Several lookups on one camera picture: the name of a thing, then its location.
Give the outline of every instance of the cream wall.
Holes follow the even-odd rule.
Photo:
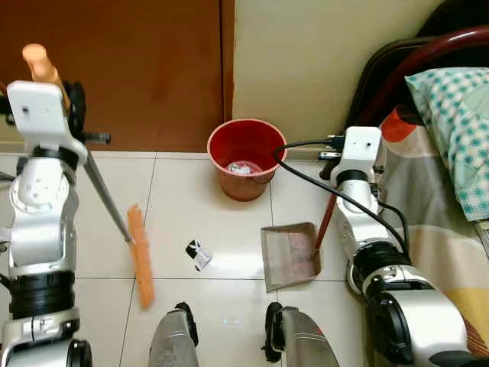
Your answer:
[[[442,0],[236,0],[234,117],[287,140],[342,127],[368,58],[412,37]]]

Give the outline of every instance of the tile grout line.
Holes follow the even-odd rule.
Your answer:
[[[157,281],[265,281],[263,278],[191,278],[191,277],[178,277],[178,278],[153,278]],[[134,280],[134,276],[131,278],[114,278],[114,277],[76,277],[76,280],[109,280],[109,281],[130,281]],[[314,279],[312,281],[323,282],[346,282],[346,279]]]
[[[146,202],[146,210],[144,211],[144,222],[143,224],[146,225],[146,218],[147,218],[147,211],[150,207],[150,201],[151,201],[151,189],[153,188],[153,177],[154,177],[154,170],[156,169],[156,154],[154,155],[154,161],[153,161],[153,170],[151,172],[151,179],[150,179],[150,189],[147,193],[147,202]]]
[[[128,316],[125,319],[124,337],[122,338],[121,357],[119,358],[119,365],[118,365],[119,367],[121,367],[121,364],[122,364],[122,356],[124,355],[125,337],[126,337],[126,334],[128,333],[129,317],[131,315],[132,297],[134,295],[135,285],[136,285],[136,279],[133,279],[132,280],[131,297],[129,298]]]
[[[274,225],[274,197],[272,196],[272,183],[270,185],[270,213],[272,215],[272,226]]]
[[[151,171],[151,179],[150,179],[150,189],[147,193],[147,202],[146,202],[146,210],[144,211],[144,222],[143,225],[146,224],[146,216],[147,216],[147,210],[150,206],[150,200],[151,200],[151,188],[153,186],[153,176],[154,176],[154,169],[156,167],[156,156],[157,153],[154,153],[154,158],[153,158],[153,170]],[[118,367],[121,367],[122,364],[122,356],[124,355],[124,349],[125,349],[125,338],[128,333],[128,324],[129,324],[129,317],[131,316],[131,307],[132,307],[132,298],[134,296],[134,289],[136,288],[136,278],[132,279],[132,289],[131,289],[131,297],[129,298],[129,307],[128,307],[128,316],[125,319],[125,327],[124,327],[124,337],[122,338],[122,346],[121,346],[121,357],[119,358],[119,365]]]
[[[132,159],[135,159],[135,160],[146,160],[146,161],[149,161],[151,159],[155,159],[155,158],[150,158],[150,157],[95,157],[96,159],[123,159],[123,160],[132,160]]]
[[[209,161],[208,158],[156,158],[157,160],[162,161]]]

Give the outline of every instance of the bedsheet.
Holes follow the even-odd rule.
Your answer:
[[[413,264],[461,311],[468,348],[489,356],[489,258],[457,202],[448,171],[417,113],[399,105],[381,125],[380,199],[406,216]],[[383,217],[400,228],[399,219]],[[392,366],[367,342],[368,365]]]

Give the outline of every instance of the wooden handle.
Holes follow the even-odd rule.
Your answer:
[[[28,44],[22,49],[22,57],[31,69],[32,80],[34,82],[51,83],[58,86],[63,94],[64,107],[70,110],[70,99],[64,90],[58,70],[47,58],[47,52],[41,44]]]

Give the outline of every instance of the small paper piece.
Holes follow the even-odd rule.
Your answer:
[[[235,174],[250,174],[251,167],[247,164],[231,163],[228,165],[228,171]]]
[[[201,271],[205,266],[211,261],[212,255],[210,252],[206,251],[200,242],[193,239],[188,246],[185,248],[185,252],[193,259],[196,263],[195,268],[197,271]]]

